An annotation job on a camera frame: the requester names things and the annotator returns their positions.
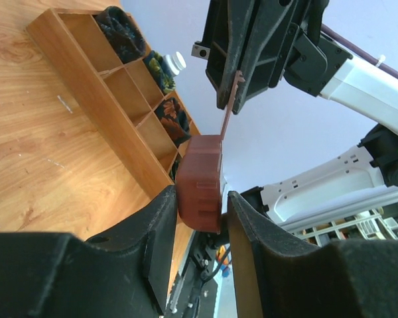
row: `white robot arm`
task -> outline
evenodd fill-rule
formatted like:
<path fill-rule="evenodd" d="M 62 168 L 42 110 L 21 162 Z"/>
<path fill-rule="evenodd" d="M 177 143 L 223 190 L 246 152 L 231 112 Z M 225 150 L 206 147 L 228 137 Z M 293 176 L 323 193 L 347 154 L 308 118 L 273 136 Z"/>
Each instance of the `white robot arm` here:
<path fill-rule="evenodd" d="M 263 203 L 269 206 L 269 216 L 276 222 L 284 222 L 295 213 L 347 193 L 383 184 L 398 186 L 398 180 L 388 180 L 389 172 L 375 164 L 376 157 L 381 155 L 394 156 L 390 164 L 398 160 L 398 79 L 354 56 L 336 72 L 320 96 L 380 123 L 379 134 L 383 131 L 386 139 L 383 142 L 391 143 L 392 149 L 388 151 L 382 147 L 375 151 L 371 146 L 367 149 L 369 147 L 362 142 L 321 166 L 264 186 Z"/>

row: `red plastic object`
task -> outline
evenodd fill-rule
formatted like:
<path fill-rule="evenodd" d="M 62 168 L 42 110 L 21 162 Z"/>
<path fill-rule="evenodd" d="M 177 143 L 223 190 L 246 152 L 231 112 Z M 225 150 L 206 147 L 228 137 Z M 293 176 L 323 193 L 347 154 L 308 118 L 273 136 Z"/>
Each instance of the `red plastic object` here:
<path fill-rule="evenodd" d="M 221 134 L 199 135 L 190 139 L 176 175 L 178 214 L 190 228 L 219 233 L 221 228 L 222 198 L 222 141 L 233 109 L 239 82 L 244 81 L 237 71 L 226 107 Z"/>

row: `white bottle cap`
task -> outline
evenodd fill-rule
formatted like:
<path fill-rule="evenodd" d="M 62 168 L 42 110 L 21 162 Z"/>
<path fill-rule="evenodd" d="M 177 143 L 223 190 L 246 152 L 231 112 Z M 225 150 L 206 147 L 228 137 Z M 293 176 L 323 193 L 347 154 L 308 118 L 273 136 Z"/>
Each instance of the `white bottle cap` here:
<path fill-rule="evenodd" d="M 184 61 L 183 56 L 180 52 L 175 52 L 173 55 L 164 56 L 164 61 L 170 68 L 173 76 L 177 76 L 180 71 L 186 68 L 186 61 Z"/>

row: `folded fabric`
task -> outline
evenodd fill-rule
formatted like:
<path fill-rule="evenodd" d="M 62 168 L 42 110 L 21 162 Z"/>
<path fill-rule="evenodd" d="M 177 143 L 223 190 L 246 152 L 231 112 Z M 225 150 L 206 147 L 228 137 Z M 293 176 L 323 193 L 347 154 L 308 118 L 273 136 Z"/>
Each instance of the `folded fabric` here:
<path fill-rule="evenodd" d="M 178 166 L 180 165 L 180 159 L 176 159 L 174 164 L 172 164 L 171 171 L 170 171 L 170 178 L 172 181 L 175 182 L 175 175 L 177 174 Z"/>
<path fill-rule="evenodd" d="M 158 52 L 152 51 L 145 57 L 144 62 L 153 79 L 164 94 L 168 94 L 175 90 L 175 81 L 170 68 Z"/>
<path fill-rule="evenodd" d="M 163 101 L 155 114 L 177 148 L 190 139 L 187 114 L 175 98 Z"/>
<path fill-rule="evenodd" d="M 146 43 L 140 30 L 119 7 L 106 8 L 95 19 L 113 50 L 124 64 L 146 54 Z"/>

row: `wooden compartment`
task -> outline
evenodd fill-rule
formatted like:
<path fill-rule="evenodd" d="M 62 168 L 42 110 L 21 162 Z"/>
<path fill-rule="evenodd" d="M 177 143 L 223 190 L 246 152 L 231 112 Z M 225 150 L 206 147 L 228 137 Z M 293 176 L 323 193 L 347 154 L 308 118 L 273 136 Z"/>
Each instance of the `wooden compartment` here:
<path fill-rule="evenodd" d="M 125 65 L 130 76 L 136 83 L 139 91 L 143 94 L 152 108 L 155 108 L 163 100 L 164 94 L 155 83 L 152 75 L 147 69 L 143 59 L 130 62 Z"/>
<path fill-rule="evenodd" d="M 104 81 L 135 126 L 152 111 L 125 68 L 113 72 Z"/>
<path fill-rule="evenodd" d="M 170 173 L 172 164 L 174 164 L 174 161 L 176 160 L 177 156 L 178 156 L 178 152 L 175 150 L 173 153 L 170 153 L 169 155 L 167 155 L 159 160 L 162 167 L 168 174 Z"/>
<path fill-rule="evenodd" d="M 200 134 L 199 130 L 197 129 L 197 127 L 193 121 L 190 123 L 189 127 L 190 127 L 190 135 L 191 136 L 196 136 L 196 135 Z M 186 142 L 183 142 L 178 147 L 178 153 L 180 154 L 180 156 L 184 157 L 184 155 L 186 154 L 188 143 L 189 143 L 189 140 L 187 140 Z"/>
<path fill-rule="evenodd" d="M 165 97 L 142 58 L 122 64 L 94 20 L 100 12 L 49 9 L 27 32 L 125 167 L 153 198 L 173 184 L 168 173 L 183 150 L 176 149 L 153 113 Z M 150 51 L 147 44 L 146 54 Z M 172 94 L 185 109 L 178 94 Z M 191 133 L 198 134 L 190 114 L 188 117 Z"/>
<path fill-rule="evenodd" d="M 168 161 L 171 161 L 175 157 L 177 149 L 164 127 L 156 116 L 148 116 L 144 123 L 138 128 L 138 131 L 166 171 L 168 168 Z"/>
<path fill-rule="evenodd" d="M 181 108 L 184 110 L 184 112 L 186 113 L 188 122 L 189 122 L 189 124 L 190 124 L 190 123 L 192 122 L 192 117 L 190 116 L 190 113 L 188 112 L 188 110 L 187 110 L 186 107 L 184 106 L 184 103 L 183 103 L 183 101 L 181 100 L 180 96 L 177 94 L 177 91 L 172 91 L 171 93 L 168 93 L 168 94 L 165 96 L 165 99 L 170 99 L 171 97 L 175 98 L 175 99 L 180 103 L 180 106 L 181 106 Z"/>
<path fill-rule="evenodd" d="M 96 71 L 102 72 L 122 66 L 118 55 L 91 15 L 62 13 L 59 17 Z"/>

